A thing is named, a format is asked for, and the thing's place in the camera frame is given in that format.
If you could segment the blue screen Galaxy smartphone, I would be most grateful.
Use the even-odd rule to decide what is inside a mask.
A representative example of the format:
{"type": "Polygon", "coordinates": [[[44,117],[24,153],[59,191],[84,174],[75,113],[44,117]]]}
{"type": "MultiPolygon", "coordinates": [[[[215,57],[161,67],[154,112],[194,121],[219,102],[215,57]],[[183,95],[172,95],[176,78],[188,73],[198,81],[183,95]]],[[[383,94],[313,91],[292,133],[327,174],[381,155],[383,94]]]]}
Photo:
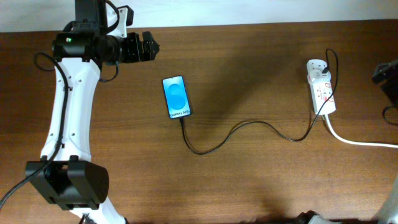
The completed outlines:
{"type": "Polygon", "coordinates": [[[185,82],[182,76],[162,80],[167,110],[170,119],[179,119],[192,114],[185,82]]]}

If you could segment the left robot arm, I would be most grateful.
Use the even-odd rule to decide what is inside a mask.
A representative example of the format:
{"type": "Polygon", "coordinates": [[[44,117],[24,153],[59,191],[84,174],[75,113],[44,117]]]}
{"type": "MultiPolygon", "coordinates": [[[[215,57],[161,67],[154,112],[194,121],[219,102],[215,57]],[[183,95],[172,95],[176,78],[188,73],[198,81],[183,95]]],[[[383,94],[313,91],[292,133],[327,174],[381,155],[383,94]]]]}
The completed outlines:
{"type": "Polygon", "coordinates": [[[110,1],[76,1],[75,19],[52,44],[56,90],[49,134],[38,161],[25,167],[28,181],[50,204],[85,223],[126,223],[110,199],[109,174],[92,163],[90,121],[103,65],[155,59],[150,32],[128,32],[133,10],[110,1]]]}

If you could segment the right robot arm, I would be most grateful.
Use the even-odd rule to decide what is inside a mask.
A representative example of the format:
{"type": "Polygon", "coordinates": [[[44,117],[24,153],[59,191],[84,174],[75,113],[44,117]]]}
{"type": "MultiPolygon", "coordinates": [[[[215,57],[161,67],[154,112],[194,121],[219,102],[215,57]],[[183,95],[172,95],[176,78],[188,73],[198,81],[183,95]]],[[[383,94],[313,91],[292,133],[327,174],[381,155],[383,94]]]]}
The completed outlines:
{"type": "Polygon", "coordinates": [[[306,139],[315,123],[323,121],[339,146],[397,152],[397,127],[382,117],[383,109],[392,103],[378,91],[372,76],[354,67],[344,71],[342,66],[343,62],[327,58],[306,62],[306,82],[314,117],[308,130],[296,140],[306,139]]]}

